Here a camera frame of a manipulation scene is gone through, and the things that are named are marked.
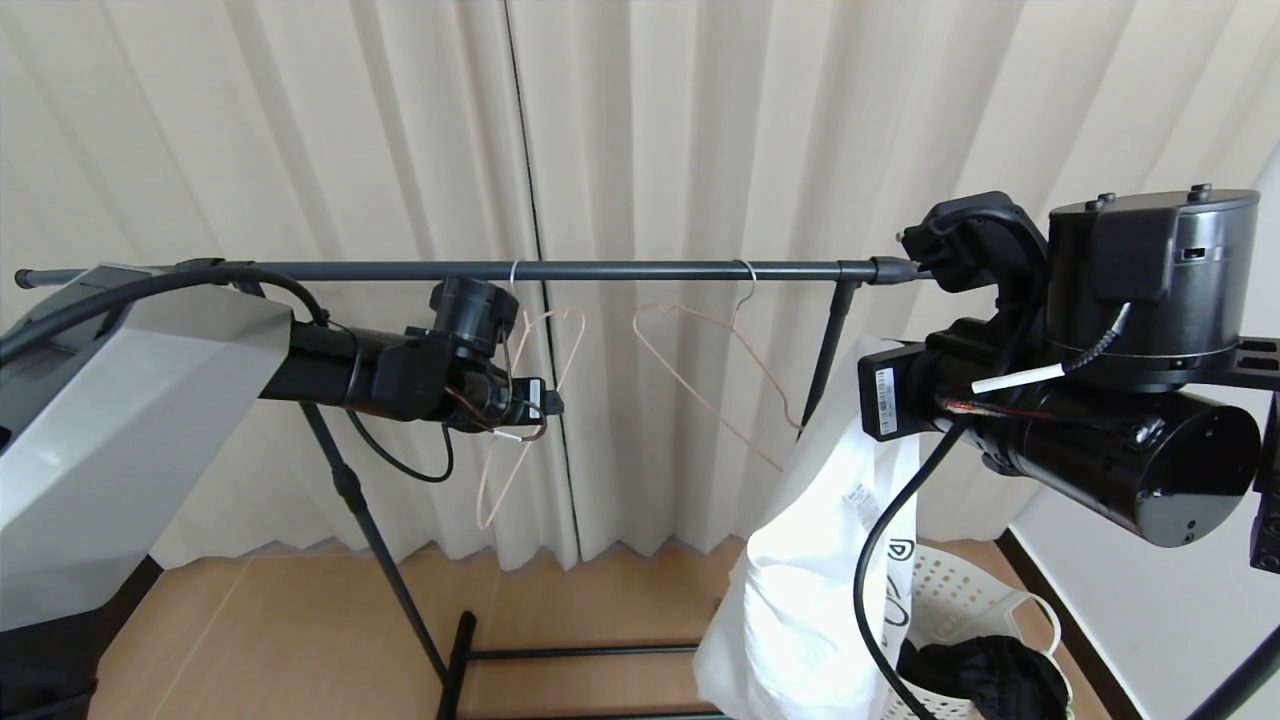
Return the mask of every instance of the floor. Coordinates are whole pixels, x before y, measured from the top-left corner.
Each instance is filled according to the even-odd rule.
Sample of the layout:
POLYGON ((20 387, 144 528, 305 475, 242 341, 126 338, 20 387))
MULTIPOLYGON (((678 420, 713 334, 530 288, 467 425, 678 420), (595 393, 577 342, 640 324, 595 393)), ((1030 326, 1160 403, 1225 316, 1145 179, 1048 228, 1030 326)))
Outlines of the floor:
MULTIPOLYGON (((993 543, 941 546, 1018 584, 993 543)), ((564 573, 540 555, 500 573, 492 553, 402 564, 448 657, 463 610, 480 648, 695 642, 741 550, 614 548, 564 573)), ((1024 607, 1028 643, 1048 623, 1024 607)), ((1079 720, 1107 717, 1065 650, 1079 720)), ((92 720, 433 717, 439 688, 372 557, 340 546, 206 559, 165 573, 102 659, 92 720)), ((696 710, 690 656, 502 661, 468 667, 463 716, 696 710)))

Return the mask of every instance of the white garment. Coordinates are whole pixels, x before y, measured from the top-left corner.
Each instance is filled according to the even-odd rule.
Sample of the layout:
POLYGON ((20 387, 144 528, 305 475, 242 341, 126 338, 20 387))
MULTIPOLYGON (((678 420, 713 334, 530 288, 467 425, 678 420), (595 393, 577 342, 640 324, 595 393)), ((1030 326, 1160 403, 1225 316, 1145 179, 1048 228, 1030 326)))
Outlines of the white garment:
MULTIPOLYGON (((895 347, 864 338, 841 360, 694 657, 699 696, 736 720, 879 717, 887 685, 854 620, 854 569, 920 448, 918 437, 877 443, 863 432, 858 359, 895 347)), ((913 498, 867 579, 867 615, 883 619, 891 662, 910 620, 914 556, 913 498)))

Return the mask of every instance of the clothes rack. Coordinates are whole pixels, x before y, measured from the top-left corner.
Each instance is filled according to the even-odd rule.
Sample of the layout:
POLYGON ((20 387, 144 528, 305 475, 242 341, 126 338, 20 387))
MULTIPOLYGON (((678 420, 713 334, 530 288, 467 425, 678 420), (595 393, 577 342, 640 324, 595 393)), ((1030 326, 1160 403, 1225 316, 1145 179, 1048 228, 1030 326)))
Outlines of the clothes rack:
MULTIPOLYGON (((836 359, 840 336, 845 318, 852 306, 854 292, 863 284, 899 284, 927 278, 915 264, 901 258, 872 258, 869 260, 832 261, 654 261, 654 260, 600 260, 600 261, 520 261, 513 269, 509 261, 337 261, 337 263, 242 263, 221 259, 198 259, 163 269, 183 269, 184 266, 206 266, 210 264, 252 265, 264 270, 276 272, 303 282, 434 282, 448 277, 467 277, 480 281, 759 281, 759 282, 833 282, 835 291, 827 315, 827 328, 818 348, 809 396, 805 400, 801 424, 809 421, 822 398, 836 359)), ((76 278, 82 269, 61 270, 18 270, 14 279, 19 287, 65 284, 76 278)), ((264 296, 256 283, 243 283, 239 290, 264 296)), ((512 648, 476 650, 472 639, 476 616, 462 612, 454 630, 453 650, 448 664, 440 656, 422 615, 410 594, 404 578, 392 560, 387 542, 374 521, 360 489, 356 473, 346 464, 334 442, 324 418, 315 405, 302 405, 302 413, 316 442, 334 475, 334 487, 347 501, 356 516, 361 532, 369 541, 387 582, 390 584, 404 616, 408 619, 430 660, 431 667, 442 684, 440 702, 436 707, 436 720, 457 720, 458 703, 462 697, 462 684, 467 666, 471 662, 531 660, 557 657, 598 657, 622 655, 660 655, 687 653, 698 650, 698 643, 675 644, 623 644, 599 647, 556 647, 556 648, 512 648)), ((695 720, 708 717, 727 717, 722 712, 641 712, 621 715, 572 715, 564 717, 541 716, 527 720, 695 720)))

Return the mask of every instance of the perforated basket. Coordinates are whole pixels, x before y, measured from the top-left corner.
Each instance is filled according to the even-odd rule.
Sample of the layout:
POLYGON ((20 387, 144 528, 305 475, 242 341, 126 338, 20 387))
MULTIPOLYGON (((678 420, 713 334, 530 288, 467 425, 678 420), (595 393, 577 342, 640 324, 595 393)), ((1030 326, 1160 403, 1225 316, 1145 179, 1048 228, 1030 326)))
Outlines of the perforated basket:
MULTIPOLYGON (((1044 653, 1057 667, 1053 651, 1061 641, 1062 629, 1057 615, 1044 598, 1011 588, 955 555, 924 546, 916 547, 915 574, 911 582, 911 625, 906 633, 916 647, 934 643, 956 644, 982 635, 1011 635, 1025 642, 1014 621, 1014 610, 1029 601, 1044 610, 1053 628, 1048 647, 1032 650, 1044 653)), ((906 685, 938 720, 982 717, 978 708, 966 698, 931 693, 911 683, 906 685)), ((915 717, 892 691, 890 696, 881 720, 915 717)), ((1066 696, 1070 702, 1070 683, 1066 684, 1066 696)))

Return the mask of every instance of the curtain fold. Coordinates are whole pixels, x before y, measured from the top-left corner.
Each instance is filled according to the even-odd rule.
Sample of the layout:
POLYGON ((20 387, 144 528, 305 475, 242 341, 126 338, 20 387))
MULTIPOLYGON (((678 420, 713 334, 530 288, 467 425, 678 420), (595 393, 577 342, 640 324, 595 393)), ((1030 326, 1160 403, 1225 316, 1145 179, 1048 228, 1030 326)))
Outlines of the curtain fold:
MULTIPOLYGON (((1044 227, 1051 208, 1098 192, 1251 184, 1280 138, 1277 18, 1270 0, 5 3, 0 264, 863 259, 897 255, 896 232, 933 204, 987 190, 1044 227)), ((426 287, 315 291, 353 325, 430 318, 426 287)), ((540 286, 516 291, 543 309, 540 286)), ((671 536, 708 550, 754 528, 778 473, 631 322, 654 302, 728 319, 748 291, 552 283, 552 307, 589 319, 564 434, 535 447, 485 532, 485 439, 460 437, 454 478, 425 487, 326 416, 398 556, 429 541, 452 556, 495 546, 515 568, 548 546, 568 565, 671 536)), ((739 318, 795 414, 831 292, 760 283, 739 318)), ((45 295, 4 282, 0 319, 45 295)), ((991 301, 861 288, 842 345, 918 338, 988 316, 991 301)), ((563 364, 576 324, 554 325, 563 364)), ((786 457, 782 404, 722 329, 660 311, 640 325, 786 457)), ((532 343, 518 372, 550 377, 548 338, 532 343)), ((434 427, 370 427, 411 465, 443 461, 434 427)), ((156 557, 332 536, 362 547, 314 445, 296 407, 257 404, 156 557)), ((516 452, 499 447, 497 478, 516 452)), ((993 537, 1033 489, 957 450, 924 489, 922 534, 993 537)))

